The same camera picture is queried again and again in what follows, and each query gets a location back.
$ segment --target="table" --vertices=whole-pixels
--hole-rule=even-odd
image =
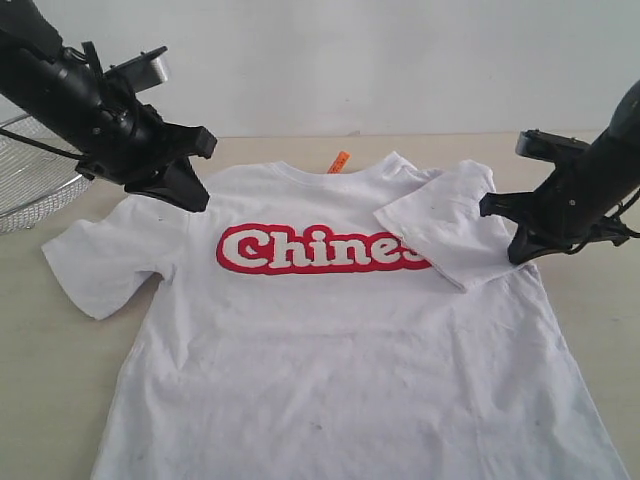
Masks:
[[[560,132],[592,140],[596,132]],[[240,163],[284,160],[323,172],[340,150],[347,171],[390,151],[420,167],[473,158],[492,167],[500,191],[531,190],[550,173],[513,151],[517,133],[342,138],[224,139],[208,175]],[[116,376],[158,279],[113,317],[82,314],[50,272],[40,246],[76,219],[100,220],[124,198],[97,182],[81,199],[36,228],[0,237],[0,478],[87,479]],[[640,226],[640,207],[626,221]],[[575,257],[538,261],[551,303],[605,425],[632,477],[640,478],[640,242],[589,246]]]

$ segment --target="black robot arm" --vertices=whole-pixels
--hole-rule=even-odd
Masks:
[[[552,162],[555,170],[531,193],[487,194],[480,204],[482,216],[501,215],[518,224],[508,252],[512,263],[640,237],[620,218],[640,198],[638,191],[622,203],[640,186],[640,82],[592,144],[532,130],[520,135],[516,152]]]
[[[210,158],[216,138],[203,127],[165,123],[136,98],[167,80],[166,48],[106,73],[93,44],[83,50],[65,48],[31,0],[0,1],[0,94],[82,152],[69,156],[87,178],[203,211],[209,195],[189,156]]]

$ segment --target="metal wire basket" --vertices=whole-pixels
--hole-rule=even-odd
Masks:
[[[75,149],[29,115],[0,125],[70,152]],[[74,160],[0,136],[0,235],[32,228],[91,185]]]

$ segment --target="white backdrop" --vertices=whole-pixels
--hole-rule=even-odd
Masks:
[[[143,100],[220,136],[602,128],[640,78],[638,0],[36,3],[105,64],[166,44]]]

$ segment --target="t-shirt sleeve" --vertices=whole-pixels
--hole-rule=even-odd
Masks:
[[[189,218],[158,200],[130,196],[104,220],[77,221],[42,250],[71,300],[102,320],[154,272],[165,278],[173,274]]]
[[[494,191],[491,170],[466,160],[375,216],[444,277],[468,291],[518,268],[507,257],[511,237],[502,219],[480,217],[480,200]]]

